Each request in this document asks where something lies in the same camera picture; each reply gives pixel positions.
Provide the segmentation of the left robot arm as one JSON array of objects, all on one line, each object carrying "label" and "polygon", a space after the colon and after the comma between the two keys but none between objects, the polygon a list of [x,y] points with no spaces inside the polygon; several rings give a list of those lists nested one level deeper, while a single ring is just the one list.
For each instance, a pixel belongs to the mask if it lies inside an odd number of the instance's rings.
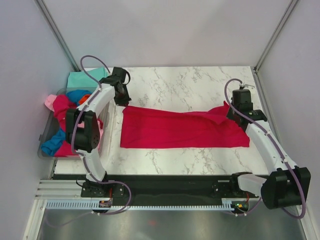
[{"label": "left robot arm", "polygon": [[128,106],[131,98],[127,89],[131,76],[127,70],[114,67],[111,75],[102,78],[89,98],[77,108],[70,108],[65,115],[65,140],[73,153],[83,161],[86,178],[93,182],[92,191],[99,197],[106,196],[110,185],[98,151],[100,130],[98,116],[111,101],[117,106]]}]

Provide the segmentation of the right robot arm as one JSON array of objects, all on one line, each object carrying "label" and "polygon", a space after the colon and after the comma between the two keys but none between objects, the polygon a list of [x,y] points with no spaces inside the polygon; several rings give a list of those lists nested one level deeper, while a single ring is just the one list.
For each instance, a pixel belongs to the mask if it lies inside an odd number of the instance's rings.
[{"label": "right robot arm", "polygon": [[267,117],[261,110],[254,110],[251,92],[244,87],[233,90],[228,102],[227,118],[245,132],[256,146],[267,170],[267,178],[242,172],[232,175],[234,181],[229,191],[235,197],[250,192],[261,197],[268,209],[306,206],[311,173],[298,165],[285,153],[275,139]]}]

